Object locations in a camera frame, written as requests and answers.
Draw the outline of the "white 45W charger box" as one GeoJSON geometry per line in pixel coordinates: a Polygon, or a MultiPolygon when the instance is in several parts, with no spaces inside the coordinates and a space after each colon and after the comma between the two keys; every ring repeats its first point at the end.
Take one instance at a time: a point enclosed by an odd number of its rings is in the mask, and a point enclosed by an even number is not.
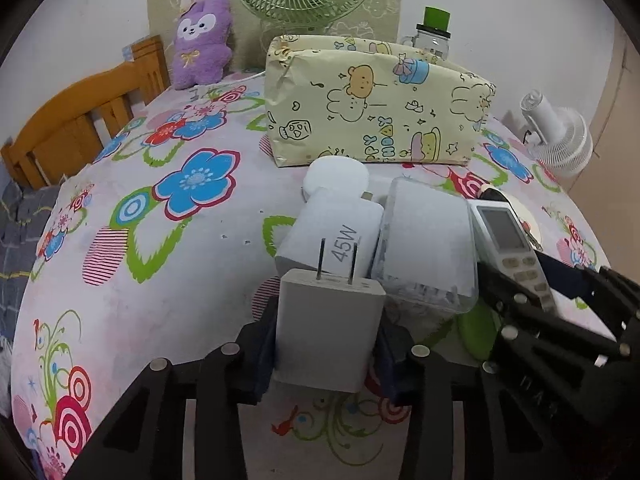
{"type": "Polygon", "coordinates": [[[369,275],[384,208],[372,200],[319,188],[308,198],[274,260],[280,275],[292,269],[348,278],[369,275]]]}

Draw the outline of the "white round earbuds case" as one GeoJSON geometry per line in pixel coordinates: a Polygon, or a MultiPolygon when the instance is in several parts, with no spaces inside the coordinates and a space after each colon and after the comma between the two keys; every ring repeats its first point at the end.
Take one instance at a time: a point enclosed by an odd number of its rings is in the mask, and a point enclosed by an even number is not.
{"type": "Polygon", "coordinates": [[[369,187],[370,174],[362,162],[345,156],[323,156],[316,159],[305,174],[302,190],[305,200],[324,188],[360,197],[369,187]]]}

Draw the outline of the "white small fan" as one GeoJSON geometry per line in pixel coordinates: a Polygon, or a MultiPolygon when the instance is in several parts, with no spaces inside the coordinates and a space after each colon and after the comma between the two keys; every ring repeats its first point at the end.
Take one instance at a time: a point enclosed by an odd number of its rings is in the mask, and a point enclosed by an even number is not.
{"type": "Polygon", "coordinates": [[[538,90],[529,91],[520,103],[528,132],[534,137],[526,148],[555,177],[576,177],[590,162],[593,140],[589,127],[574,108],[554,107],[538,90]]]}

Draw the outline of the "glass jar with green lid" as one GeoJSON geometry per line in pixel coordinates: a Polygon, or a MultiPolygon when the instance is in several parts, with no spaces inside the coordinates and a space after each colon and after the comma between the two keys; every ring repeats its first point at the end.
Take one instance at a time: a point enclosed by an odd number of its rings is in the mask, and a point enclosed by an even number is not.
{"type": "Polygon", "coordinates": [[[449,55],[449,39],[451,37],[448,30],[450,13],[448,11],[426,6],[424,8],[423,20],[416,24],[416,32],[413,35],[402,37],[401,44],[410,44],[417,49],[431,52],[446,60],[449,55]]]}

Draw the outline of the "floral tablecloth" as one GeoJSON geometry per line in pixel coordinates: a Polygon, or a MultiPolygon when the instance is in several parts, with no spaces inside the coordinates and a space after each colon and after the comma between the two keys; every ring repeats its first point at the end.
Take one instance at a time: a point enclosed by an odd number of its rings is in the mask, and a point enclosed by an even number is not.
{"type": "MultiPolygon", "coordinates": [[[[167,90],[67,180],[25,234],[35,260],[14,330],[13,425],[40,478],[63,479],[101,420],[153,358],[201,359],[276,292],[274,257],[303,209],[306,167],[278,168],[264,77],[167,90]]],[[[497,119],[467,167],[367,165],[382,198],[405,177],[465,198],[490,184],[526,210],[545,252],[609,264],[596,234],[541,162],[497,119]]],[[[396,479],[408,408],[375,379],[359,394],[272,382],[242,406],[252,479],[396,479]]]]}

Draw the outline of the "clear plastic rectangular box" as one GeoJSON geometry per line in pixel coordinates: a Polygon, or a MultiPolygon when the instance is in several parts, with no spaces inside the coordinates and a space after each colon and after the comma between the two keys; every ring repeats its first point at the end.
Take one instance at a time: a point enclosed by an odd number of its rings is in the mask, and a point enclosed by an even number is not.
{"type": "Polygon", "coordinates": [[[478,298],[469,206],[426,183],[396,178],[386,195],[371,278],[421,314],[469,312],[478,298]]]}

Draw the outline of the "purple plush rabbit toy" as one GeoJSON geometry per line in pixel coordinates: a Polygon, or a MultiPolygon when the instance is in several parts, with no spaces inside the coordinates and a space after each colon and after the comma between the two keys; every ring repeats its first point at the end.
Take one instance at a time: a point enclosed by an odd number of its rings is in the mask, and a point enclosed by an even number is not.
{"type": "Polygon", "coordinates": [[[231,25],[230,0],[198,0],[182,14],[171,63],[176,89],[221,81],[233,54],[228,46],[231,25]]]}

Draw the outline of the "white wall charger plug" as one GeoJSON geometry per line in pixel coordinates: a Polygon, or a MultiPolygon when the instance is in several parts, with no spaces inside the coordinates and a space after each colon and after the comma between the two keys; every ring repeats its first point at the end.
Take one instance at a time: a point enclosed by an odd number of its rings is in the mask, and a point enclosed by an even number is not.
{"type": "Polygon", "coordinates": [[[386,293],[350,274],[292,269],[280,281],[274,379],[320,390],[356,393],[364,383],[386,293]]]}

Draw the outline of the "cream round bunny mirror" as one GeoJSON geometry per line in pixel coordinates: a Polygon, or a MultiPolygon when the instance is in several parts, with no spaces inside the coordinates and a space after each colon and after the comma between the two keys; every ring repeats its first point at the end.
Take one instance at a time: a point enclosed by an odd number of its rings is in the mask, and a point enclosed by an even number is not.
{"type": "Polygon", "coordinates": [[[480,187],[480,192],[478,192],[477,198],[479,200],[498,200],[498,202],[509,203],[514,214],[518,217],[518,221],[521,223],[530,244],[540,252],[544,250],[541,244],[541,230],[534,214],[530,212],[515,196],[512,196],[509,193],[503,193],[498,188],[495,188],[490,184],[483,184],[480,187]]]}

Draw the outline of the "green flat plastic object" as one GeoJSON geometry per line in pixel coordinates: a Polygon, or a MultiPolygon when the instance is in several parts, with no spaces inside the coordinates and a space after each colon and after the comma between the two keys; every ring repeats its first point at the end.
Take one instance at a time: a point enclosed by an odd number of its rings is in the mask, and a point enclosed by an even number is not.
{"type": "Polygon", "coordinates": [[[477,361],[487,361],[500,330],[498,314],[478,300],[469,312],[457,317],[457,328],[469,355],[477,361]]]}

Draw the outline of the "blue plaid cloth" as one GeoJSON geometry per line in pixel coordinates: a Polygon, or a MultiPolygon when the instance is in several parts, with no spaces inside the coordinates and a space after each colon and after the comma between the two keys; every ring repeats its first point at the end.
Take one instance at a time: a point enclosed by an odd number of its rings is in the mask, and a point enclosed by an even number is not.
{"type": "Polygon", "coordinates": [[[36,245],[60,188],[22,188],[1,164],[0,330],[1,416],[11,415],[11,361],[17,318],[27,279],[36,260],[36,245]]]}

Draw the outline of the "yellow cartoon storage box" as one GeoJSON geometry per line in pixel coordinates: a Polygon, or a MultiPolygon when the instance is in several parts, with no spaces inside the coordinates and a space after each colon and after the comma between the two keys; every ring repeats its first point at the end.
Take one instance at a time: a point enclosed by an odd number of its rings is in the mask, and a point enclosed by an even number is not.
{"type": "Polygon", "coordinates": [[[326,155],[466,165],[495,85],[423,49],[282,35],[267,51],[268,136],[280,167],[326,155]]]}

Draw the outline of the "wooden chair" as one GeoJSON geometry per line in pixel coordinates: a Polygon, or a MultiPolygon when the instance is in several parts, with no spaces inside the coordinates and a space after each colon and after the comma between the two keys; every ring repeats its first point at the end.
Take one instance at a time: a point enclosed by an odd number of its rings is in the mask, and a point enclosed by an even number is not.
{"type": "Polygon", "coordinates": [[[2,160],[14,181],[38,190],[78,174],[103,148],[92,113],[116,136],[134,118],[131,93],[150,104],[169,87],[160,36],[136,42],[131,51],[130,61],[77,81],[44,103],[16,139],[2,145],[2,160]]]}

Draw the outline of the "white remote control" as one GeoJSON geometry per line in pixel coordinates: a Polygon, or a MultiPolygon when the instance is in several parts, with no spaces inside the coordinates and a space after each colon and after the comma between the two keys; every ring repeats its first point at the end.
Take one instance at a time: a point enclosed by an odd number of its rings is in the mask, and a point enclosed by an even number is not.
{"type": "Polygon", "coordinates": [[[556,304],[536,252],[511,205],[498,200],[469,200],[478,258],[540,300],[542,310],[556,312],[556,304]]]}

